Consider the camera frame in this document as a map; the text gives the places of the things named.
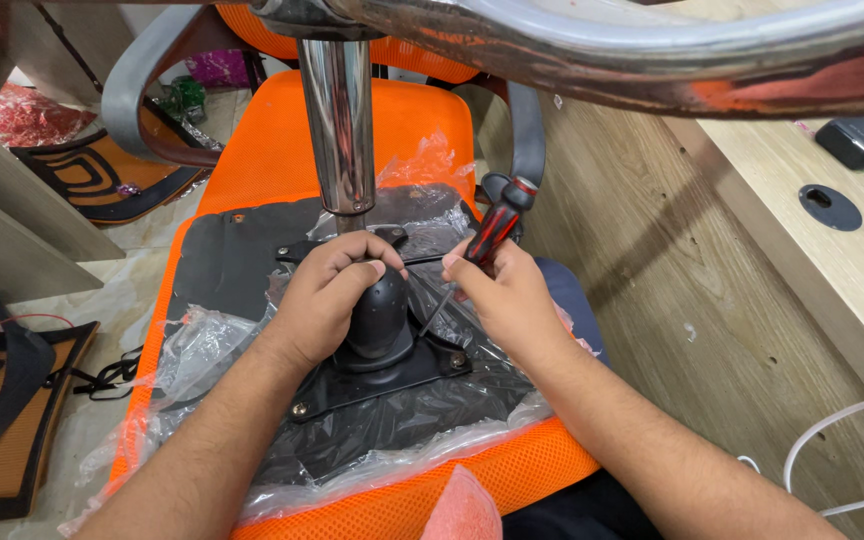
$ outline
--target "fingernail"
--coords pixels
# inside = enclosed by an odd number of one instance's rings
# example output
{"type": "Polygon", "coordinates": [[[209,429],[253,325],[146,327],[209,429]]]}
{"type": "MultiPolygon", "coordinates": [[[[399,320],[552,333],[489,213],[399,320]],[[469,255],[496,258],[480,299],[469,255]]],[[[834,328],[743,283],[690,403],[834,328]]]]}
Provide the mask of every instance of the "fingernail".
{"type": "Polygon", "coordinates": [[[370,260],[368,264],[371,264],[375,267],[375,272],[378,273],[379,276],[385,276],[385,263],[381,260],[370,260]]]}

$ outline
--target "hand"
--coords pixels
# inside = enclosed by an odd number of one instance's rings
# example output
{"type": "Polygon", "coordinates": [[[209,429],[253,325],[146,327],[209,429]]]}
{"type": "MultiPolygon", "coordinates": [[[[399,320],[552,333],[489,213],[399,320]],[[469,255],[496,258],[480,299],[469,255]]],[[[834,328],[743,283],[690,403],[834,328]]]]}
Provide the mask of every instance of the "hand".
{"type": "MultiPolygon", "coordinates": [[[[492,341],[520,364],[544,357],[554,343],[572,341],[532,255],[506,240],[483,271],[462,257],[470,241],[462,241],[442,258],[441,277],[457,282],[472,300],[492,341]]],[[[463,298],[460,291],[456,295],[463,298]]]]}
{"type": "Polygon", "coordinates": [[[309,252],[285,289],[278,312],[262,331],[289,362],[310,371],[349,333],[353,307],[385,274],[385,265],[408,279],[396,250],[375,234],[341,234],[309,252]],[[363,259],[375,259],[358,262],[363,259]]]}

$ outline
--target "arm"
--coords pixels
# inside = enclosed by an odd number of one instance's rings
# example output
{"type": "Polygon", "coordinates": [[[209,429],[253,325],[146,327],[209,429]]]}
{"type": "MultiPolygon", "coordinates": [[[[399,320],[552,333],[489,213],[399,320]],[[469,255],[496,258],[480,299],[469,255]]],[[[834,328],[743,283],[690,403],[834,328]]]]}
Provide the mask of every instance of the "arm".
{"type": "Polygon", "coordinates": [[[299,383],[342,343],[385,264],[405,275],[392,246],[365,231],[313,250],[269,325],[76,538],[228,537],[299,383]],[[366,257],[377,260],[354,263],[366,257]]]}
{"type": "Polygon", "coordinates": [[[676,422],[571,338],[532,257],[510,241],[483,272],[442,259],[482,325],[570,434],[667,538],[844,538],[765,477],[676,422]]]}

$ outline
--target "red and black screwdriver handle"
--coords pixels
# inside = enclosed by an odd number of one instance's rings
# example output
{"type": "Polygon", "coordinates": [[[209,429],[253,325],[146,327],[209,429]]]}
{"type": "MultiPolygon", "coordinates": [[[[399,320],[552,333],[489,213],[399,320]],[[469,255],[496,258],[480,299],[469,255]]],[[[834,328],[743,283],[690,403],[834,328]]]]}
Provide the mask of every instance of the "red and black screwdriver handle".
{"type": "Polygon", "coordinates": [[[519,218],[532,209],[539,189],[526,178],[509,178],[501,194],[482,218],[482,226],[465,248],[465,260],[483,266],[499,244],[509,237],[509,232],[519,218]]]}

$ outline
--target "chair backrest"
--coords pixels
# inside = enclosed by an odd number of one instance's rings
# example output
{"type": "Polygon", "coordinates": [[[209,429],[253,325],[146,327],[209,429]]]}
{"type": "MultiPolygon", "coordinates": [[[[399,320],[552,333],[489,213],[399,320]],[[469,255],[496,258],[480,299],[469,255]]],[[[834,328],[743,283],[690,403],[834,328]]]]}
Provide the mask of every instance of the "chair backrest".
{"type": "MultiPolygon", "coordinates": [[[[216,8],[225,24],[249,45],[279,59],[294,60],[299,57],[294,38],[267,30],[262,21],[249,12],[248,5],[219,4],[216,8]]],[[[369,44],[369,54],[375,64],[408,69],[451,84],[463,83],[479,72],[474,67],[430,53],[394,37],[374,39],[369,44]]]]}

